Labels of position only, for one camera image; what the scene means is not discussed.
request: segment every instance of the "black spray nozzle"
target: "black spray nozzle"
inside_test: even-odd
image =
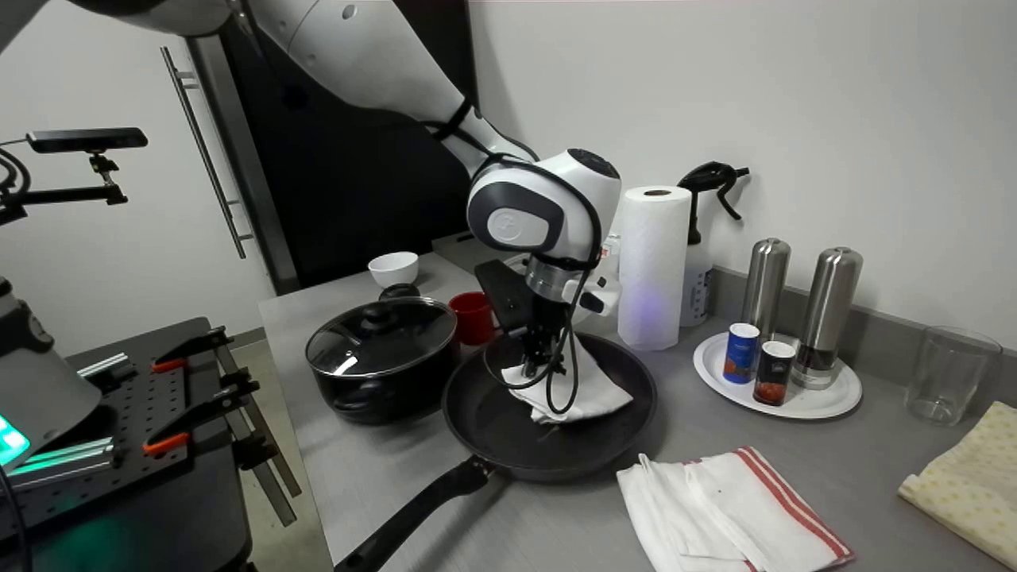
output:
[[[677,186],[693,193],[692,216],[689,220],[690,244],[699,244],[703,240],[699,229],[696,228],[696,209],[699,207],[699,193],[717,189],[717,201],[720,202],[720,206],[727,211],[728,215],[731,215],[732,219],[740,221],[741,215],[727,202],[727,193],[734,188],[734,182],[738,180],[738,177],[743,177],[747,174],[747,168],[735,169],[730,165],[711,161],[696,167],[678,181]]]

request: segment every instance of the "red stripe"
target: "red stripe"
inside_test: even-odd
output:
[[[750,457],[756,459],[757,462],[759,462],[760,466],[763,467],[763,470],[766,471],[771,478],[773,478],[774,482],[777,483],[777,487],[779,487],[781,490],[784,491],[784,493],[787,494],[787,497],[791,499],[791,503],[794,504],[794,506],[798,507],[798,509],[801,510],[801,512],[811,516],[813,520],[819,523],[820,527],[822,527],[823,530],[828,535],[830,535],[833,539],[840,542],[840,545],[843,548],[847,549],[847,554],[845,556],[853,554],[851,553],[851,549],[847,548],[847,542],[841,540],[840,537],[837,536],[837,534],[835,534],[833,530],[830,530],[830,528],[827,527],[826,523],[823,522],[823,519],[821,519],[819,515],[816,514],[816,512],[813,511],[813,509],[810,508],[809,505],[806,505],[804,501],[801,500],[800,497],[798,497],[797,493],[791,490],[791,487],[787,484],[787,482],[785,482],[784,479],[779,474],[777,474],[777,471],[774,470],[772,466],[770,466],[770,463],[766,462],[763,459],[763,456],[760,455],[758,451],[756,451],[752,447],[743,447],[741,450],[747,453]]]
[[[742,461],[744,461],[744,463],[749,466],[750,470],[752,470],[756,474],[756,477],[760,479],[760,482],[762,482],[763,485],[770,491],[770,494],[773,495],[773,498],[776,499],[777,502],[780,503],[780,506],[784,508],[784,511],[786,511],[787,514],[791,515],[791,518],[797,520],[798,524],[804,526],[806,530],[809,530],[813,534],[816,534],[816,537],[823,540],[826,544],[826,546],[829,547],[831,551],[833,551],[833,554],[837,557],[838,560],[847,556],[844,553],[844,550],[839,545],[837,545],[837,542],[834,541],[833,538],[831,538],[827,534],[824,534],[824,531],[821,528],[817,527],[809,519],[806,519],[804,515],[801,514],[801,512],[799,512],[790,504],[788,504],[787,499],[780,494],[780,491],[777,490],[776,484],[774,484],[774,482],[769,477],[763,474],[763,470],[749,458],[749,455],[744,452],[744,450],[738,449],[737,451],[734,452],[734,454],[740,457]]]

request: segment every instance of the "door handle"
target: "door handle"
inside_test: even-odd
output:
[[[219,175],[216,173],[216,165],[212,162],[212,156],[208,155],[208,147],[204,144],[204,137],[201,135],[201,128],[197,124],[197,119],[194,117],[194,109],[190,105],[190,100],[187,98],[187,93],[185,90],[197,89],[197,83],[184,83],[184,79],[194,79],[194,73],[190,71],[180,71],[177,66],[173,63],[173,56],[170,55],[170,49],[163,46],[159,49],[163,54],[163,61],[166,62],[166,69],[170,72],[170,79],[173,80],[173,89],[177,92],[177,98],[180,100],[180,107],[184,110],[184,116],[187,118],[187,124],[191,128],[191,134],[194,135],[194,142],[197,145],[198,154],[201,155],[201,162],[204,163],[204,169],[208,172],[208,180],[212,181],[212,189],[216,193],[216,201],[219,202],[219,208],[223,211],[223,218],[226,219],[226,226],[230,230],[230,237],[233,238],[233,244],[237,247],[237,254],[241,259],[246,259],[247,253],[244,251],[244,240],[250,240],[254,238],[251,233],[248,234],[238,234],[237,225],[233,222],[233,212],[230,210],[230,206],[239,205],[239,201],[226,198],[226,193],[223,191],[223,185],[219,181]]]

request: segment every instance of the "white plate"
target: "white plate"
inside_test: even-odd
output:
[[[791,344],[797,350],[798,341],[778,334],[777,340]],[[833,385],[824,390],[807,390],[794,382],[787,384],[787,397],[780,407],[765,405],[753,399],[756,382],[732,384],[724,379],[724,354],[727,332],[709,338],[696,348],[693,362],[706,385],[727,399],[757,411],[790,419],[825,419],[846,413],[861,401],[861,381],[843,361],[834,365]]]

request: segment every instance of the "frying pan handle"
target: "frying pan handle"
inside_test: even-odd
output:
[[[410,537],[427,517],[441,505],[455,499],[475,493],[487,484],[487,476],[494,467],[480,457],[473,455],[459,466],[434,479],[412,501],[393,515],[362,545],[336,565],[335,572],[355,570],[376,572],[392,558],[399,547]]]

